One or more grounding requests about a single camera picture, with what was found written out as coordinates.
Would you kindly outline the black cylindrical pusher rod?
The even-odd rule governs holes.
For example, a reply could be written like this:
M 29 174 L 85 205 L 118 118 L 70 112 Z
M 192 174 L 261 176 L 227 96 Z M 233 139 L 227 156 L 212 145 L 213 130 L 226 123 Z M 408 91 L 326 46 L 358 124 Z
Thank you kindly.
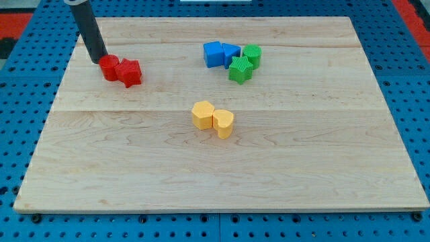
M 90 0 L 69 0 L 69 7 L 91 61 L 98 64 L 108 52 Z

